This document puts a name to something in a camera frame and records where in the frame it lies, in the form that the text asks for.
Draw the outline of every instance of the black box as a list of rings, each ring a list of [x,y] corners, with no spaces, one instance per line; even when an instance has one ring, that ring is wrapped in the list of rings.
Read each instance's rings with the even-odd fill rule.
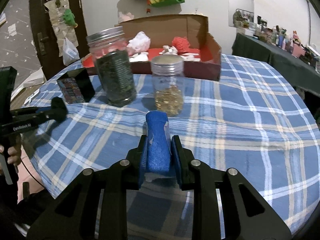
[[[86,68],[67,71],[57,83],[68,104],[88,103],[95,94]]]

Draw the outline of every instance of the plaid tablecloth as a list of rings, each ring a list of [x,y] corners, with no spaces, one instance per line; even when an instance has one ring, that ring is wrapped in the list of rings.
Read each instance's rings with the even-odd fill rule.
[[[49,80],[30,105],[62,97],[57,78],[80,67],[74,63]],[[50,121],[24,136],[54,197],[84,168],[100,170],[125,158],[154,110],[149,75],[134,76],[137,99],[123,108],[106,105],[98,77],[91,79],[96,95],[90,103],[68,105],[65,122]],[[220,82],[186,78],[185,85],[183,111],[169,118],[171,135],[212,168],[238,169],[295,232],[320,197],[320,132],[301,98],[268,64],[227,55]],[[180,191],[174,179],[129,191],[127,210],[130,239],[191,238],[193,193]]]

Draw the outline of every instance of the metal screw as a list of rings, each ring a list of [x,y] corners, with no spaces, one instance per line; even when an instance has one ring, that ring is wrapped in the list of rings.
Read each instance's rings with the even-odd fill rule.
[[[201,164],[201,162],[199,160],[192,160],[191,161],[191,165],[192,166],[196,166],[197,167],[197,166],[200,166],[200,164]]]
[[[126,160],[126,159],[120,161],[120,165],[121,166],[128,166],[129,164],[130,164],[130,162],[128,160]]]
[[[231,168],[228,170],[229,174],[235,176],[238,174],[238,171],[235,168]]]
[[[88,176],[88,175],[90,175],[91,173],[92,173],[92,170],[91,170],[91,169],[85,169],[85,170],[82,171],[82,174],[83,174],[84,176]]]

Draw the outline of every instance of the dark brown door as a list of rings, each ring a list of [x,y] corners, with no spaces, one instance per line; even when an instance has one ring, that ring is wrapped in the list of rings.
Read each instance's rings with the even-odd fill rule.
[[[42,70],[44,75],[48,80],[66,66],[63,64],[62,57],[59,57],[57,38],[52,29],[47,8],[44,6],[46,2],[46,0],[29,0],[29,10],[31,29],[37,50],[37,56],[43,67]],[[69,4],[72,13],[75,15],[75,21],[78,24],[78,27],[75,28],[79,43],[77,49],[79,51],[80,58],[82,58],[89,53],[89,48],[86,41],[87,31],[84,25],[81,0],[69,0]],[[38,36],[42,36],[42,41],[39,41]]]

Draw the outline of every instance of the jar with golden contents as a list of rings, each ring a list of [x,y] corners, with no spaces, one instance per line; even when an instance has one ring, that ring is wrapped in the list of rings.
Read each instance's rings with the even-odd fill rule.
[[[168,116],[176,116],[183,108],[183,66],[178,55],[161,55],[151,61],[156,108]]]

